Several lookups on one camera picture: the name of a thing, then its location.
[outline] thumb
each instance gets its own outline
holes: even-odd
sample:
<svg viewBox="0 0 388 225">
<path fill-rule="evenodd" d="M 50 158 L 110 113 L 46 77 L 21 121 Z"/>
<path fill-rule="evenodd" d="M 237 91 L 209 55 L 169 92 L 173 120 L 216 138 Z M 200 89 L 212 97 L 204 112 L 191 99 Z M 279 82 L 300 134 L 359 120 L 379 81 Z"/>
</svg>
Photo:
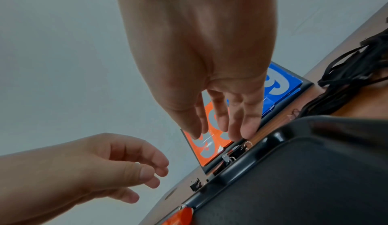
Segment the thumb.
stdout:
<svg viewBox="0 0 388 225">
<path fill-rule="evenodd" d="M 95 166 L 96 173 L 92 175 L 92 186 L 96 189 L 111 189 L 132 187 L 144 184 L 154 177 L 155 170 L 146 164 L 126 161 L 102 161 Z"/>
</svg>

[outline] orange object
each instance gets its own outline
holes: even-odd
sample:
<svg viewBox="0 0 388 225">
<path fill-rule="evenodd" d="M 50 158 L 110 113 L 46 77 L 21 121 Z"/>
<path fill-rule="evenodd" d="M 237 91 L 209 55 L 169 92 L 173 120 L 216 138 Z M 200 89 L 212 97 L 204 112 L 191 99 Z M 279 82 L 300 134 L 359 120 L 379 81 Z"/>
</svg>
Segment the orange object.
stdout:
<svg viewBox="0 0 388 225">
<path fill-rule="evenodd" d="M 228 133 L 222 132 L 218 128 L 213 104 L 211 102 L 205 106 L 205 111 L 207 123 L 209 125 L 208 133 L 202 134 L 198 140 L 193 140 L 189 133 L 184 132 L 201 166 L 206 166 L 210 161 L 217 157 L 225 147 L 232 143 L 228 138 Z"/>
<path fill-rule="evenodd" d="M 193 212 L 192 208 L 185 207 L 177 211 L 162 225 L 189 225 L 193 219 Z"/>
</svg>

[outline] gray wall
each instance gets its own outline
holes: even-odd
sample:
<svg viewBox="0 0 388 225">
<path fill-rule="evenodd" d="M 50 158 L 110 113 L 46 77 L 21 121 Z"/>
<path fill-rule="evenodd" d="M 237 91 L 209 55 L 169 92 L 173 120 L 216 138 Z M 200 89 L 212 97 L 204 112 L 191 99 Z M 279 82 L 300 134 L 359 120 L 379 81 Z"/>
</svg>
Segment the gray wall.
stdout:
<svg viewBox="0 0 388 225">
<path fill-rule="evenodd" d="M 387 1 L 279 0 L 273 60 L 305 74 Z M 50 224 L 137 224 L 198 164 L 136 70 L 116 0 L 0 0 L 0 154 L 100 132 L 169 152 L 170 175 L 136 205 L 96 200 Z"/>
</svg>

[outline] human hand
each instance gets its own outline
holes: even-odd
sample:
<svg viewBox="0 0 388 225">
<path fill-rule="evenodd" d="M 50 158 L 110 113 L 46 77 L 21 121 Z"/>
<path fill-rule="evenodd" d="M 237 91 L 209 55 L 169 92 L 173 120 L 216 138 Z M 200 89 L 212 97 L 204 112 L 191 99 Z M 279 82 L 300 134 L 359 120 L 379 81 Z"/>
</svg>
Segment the human hand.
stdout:
<svg viewBox="0 0 388 225">
<path fill-rule="evenodd" d="M 157 188 L 168 164 L 150 143 L 107 133 L 2 156 L 0 225 L 42 224 L 94 198 L 136 203 L 128 187 Z"/>
<path fill-rule="evenodd" d="M 183 130 L 194 139 L 208 131 L 207 90 L 220 130 L 233 141 L 255 134 L 276 36 L 275 0 L 118 1 L 144 80 Z"/>
</svg>

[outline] fingernail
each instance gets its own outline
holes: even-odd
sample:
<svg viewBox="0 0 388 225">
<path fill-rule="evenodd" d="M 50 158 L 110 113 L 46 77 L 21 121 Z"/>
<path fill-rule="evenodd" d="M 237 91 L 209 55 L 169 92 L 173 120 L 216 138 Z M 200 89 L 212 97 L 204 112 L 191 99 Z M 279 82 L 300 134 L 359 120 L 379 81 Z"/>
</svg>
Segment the fingernail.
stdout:
<svg viewBox="0 0 388 225">
<path fill-rule="evenodd" d="M 154 168 L 148 165 L 143 165 L 140 169 L 139 181 L 140 182 L 149 181 L 151 180 L 152 177 L 154 177 L 154 174 L 155 174 Z"/>
</svg>

